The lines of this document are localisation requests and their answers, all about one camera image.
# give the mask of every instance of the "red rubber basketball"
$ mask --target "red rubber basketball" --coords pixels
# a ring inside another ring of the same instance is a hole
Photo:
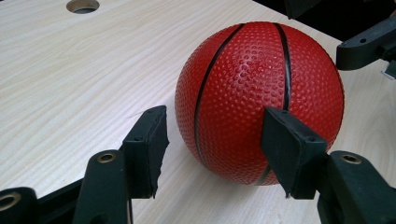
[[[266,105],[289,110],[332,145],[344,91],[332,59],[311,37],[271,22],[238,24],[204,41],[184,65],[177,125],[207,169],[241,184],[277,183],[261,150]]]

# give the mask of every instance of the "dimpled red surface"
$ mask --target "dimpled red surface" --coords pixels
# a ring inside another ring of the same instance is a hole
[[[282,42],[272,23],[251,22],[216,55],[237,27],[210,36],[186,62],[177,83],[177,125],[191,153],[210,171],[241,184],[275,184],[273,172],[258,181],[268,165],[260,146],[264,107],[283,107]],[[332,144],[344,108],[337,70],[312,38],[287,26],[282,29],[290,48],[290,112]]]

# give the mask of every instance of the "light wood surface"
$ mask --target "light wood surface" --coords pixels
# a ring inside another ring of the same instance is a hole
[[[177,129],[175,86],[192,51],[236,23],[285,23],[333,58],[340,41],[250,0],[99,3],[78,15],[67,0],[0,2],[0,189],[42,197],[82,178],[90,156],[119,148],[144,110],[167,105],[160,188],[133,200],[135,223],[319,223],[317,200],[237,185],[199,164]],[[385,65],[341,72],[346,111],[332,150],[361,154],[396,186],[396,81],[380,75]]]

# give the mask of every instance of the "basketball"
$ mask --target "basketball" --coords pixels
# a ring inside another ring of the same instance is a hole
[[[264,108],[288,110],[331,147],[344,112],[332,59],[310,36],[272,22],[223,29],[192,53],[177,81],[177,126],[211,172],[246,185],[276,184],[261,150]]]

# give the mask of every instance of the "table top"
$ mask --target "table top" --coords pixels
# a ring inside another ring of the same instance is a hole
[[[233,24],[287,24],[333,59],[340,41],[250,0],[98,1],[82,15],[67,1],[0,2],[0,189],[42,197],[82,178],[144,110],[167,105],[159,190],[133,200],[135,223],[319,223],[318,195],[285,199],[279,185],[238,185],[196,161],[177,128],[175,87],[193,50]],[[386,65],[340,71],[346,109],[332,150],[362,155],[396,186],[396,81],[380,75]]]

